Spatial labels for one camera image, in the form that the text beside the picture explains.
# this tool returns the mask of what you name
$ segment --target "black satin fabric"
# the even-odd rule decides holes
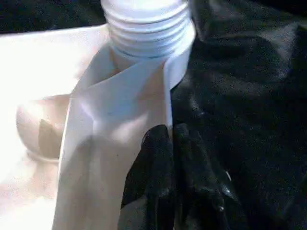
[[[100,0],[1,0],[0,34],[106,23]]]
[[[215,141],[207,129],[186,124],[174,127],[174,154],[178,158],[179,218],[182,230],[248,230],[244,210],[230,178],[216,159]]]
[[[171,93],[174,125],[211,131],[252,229],[307,229],[306,21],[242,0],[190,4],[199,37]]]
[[[119,230],[172,230],[176,180],[173,145],[165,126],[143,138],[125,182]]]

